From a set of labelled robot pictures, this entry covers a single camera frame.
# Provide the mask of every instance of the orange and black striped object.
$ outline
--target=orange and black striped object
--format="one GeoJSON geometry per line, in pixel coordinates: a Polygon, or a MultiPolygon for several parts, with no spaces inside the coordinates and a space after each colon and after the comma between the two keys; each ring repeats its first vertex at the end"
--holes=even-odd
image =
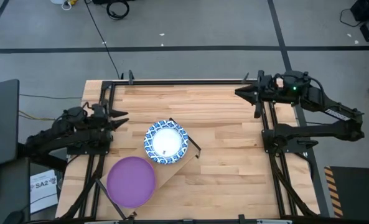
{"type": "Polygon", "coordinates": [[[334,173],[329,166],[324,167],[325,178],[327,179],[329,195],[331,196],[332,206],[334,207],[335,218],[342,218],[343,211],[340,205],[339,194],[336,188],[334,173]]]}

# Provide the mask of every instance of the blue and white plate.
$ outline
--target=blue and white plate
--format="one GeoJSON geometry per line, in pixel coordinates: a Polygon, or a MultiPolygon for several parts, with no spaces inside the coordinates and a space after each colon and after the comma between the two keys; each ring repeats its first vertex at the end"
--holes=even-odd
{"type": "Polygon", "coordinates": [[[147,155],[157,163],[172,164],[179,161],[187,152],[189,135],[173,121],[163,120],[154,123],[144,138],[147,155]]]}

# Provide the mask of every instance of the white plate center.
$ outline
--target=white plate center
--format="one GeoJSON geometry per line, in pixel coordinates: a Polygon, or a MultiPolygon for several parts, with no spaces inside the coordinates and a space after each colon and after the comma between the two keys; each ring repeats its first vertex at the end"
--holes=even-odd
{"type": "Polygon", "coordinates": [[[159,130],[152,139],[152,146],[155,152],[162,157],[170,157],[180,150],[182,137],[172,128],[159,130]]]}

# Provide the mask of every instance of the purple plate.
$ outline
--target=purple plate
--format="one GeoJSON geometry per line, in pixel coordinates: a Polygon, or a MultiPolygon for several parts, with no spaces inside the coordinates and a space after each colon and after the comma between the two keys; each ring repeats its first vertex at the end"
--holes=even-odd
{"type": "Polygon", "coordinates": [[[155,172],[145,159],[129,156],[118,161],[107,176],[107,192],[113,202],[126,208],[146,203],[156,187],[155,172]]]}

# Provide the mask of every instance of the white paper sign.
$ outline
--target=white paper sign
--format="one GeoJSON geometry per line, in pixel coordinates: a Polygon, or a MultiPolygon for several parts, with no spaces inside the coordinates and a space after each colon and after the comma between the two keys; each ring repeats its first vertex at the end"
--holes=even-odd
{"type": "Polygon", "coordinates": [[[30,202],[31,213],[58,203],[57,177],[54,174],[54,170],[49,170],[30,177],[30,202]]]}

